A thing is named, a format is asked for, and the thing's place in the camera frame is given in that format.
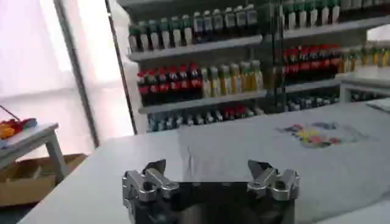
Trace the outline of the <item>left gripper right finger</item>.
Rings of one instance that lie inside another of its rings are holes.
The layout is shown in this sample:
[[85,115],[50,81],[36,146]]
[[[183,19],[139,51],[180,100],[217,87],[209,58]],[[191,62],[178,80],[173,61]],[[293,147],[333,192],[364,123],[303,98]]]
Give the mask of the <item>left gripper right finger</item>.
[[300,191],[300,175],[297,171],[278,169],[266,162],[248,160],[248,168],[253,180],[247,183],[247,191],[257,198],[271,197],[276,201],[295,200]]

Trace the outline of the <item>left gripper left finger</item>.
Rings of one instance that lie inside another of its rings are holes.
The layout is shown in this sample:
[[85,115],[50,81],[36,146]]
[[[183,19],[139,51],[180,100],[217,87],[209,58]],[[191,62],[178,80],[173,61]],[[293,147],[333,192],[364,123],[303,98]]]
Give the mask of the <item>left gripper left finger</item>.
[[142,172],[125,171],[122,176],[122,197],[129,214],[135,213],[136,202],[150,203],[158,196],[171,199],[178,193],[179,183],[164,176],[165,168],[166,160],[161,159],[148,163]]

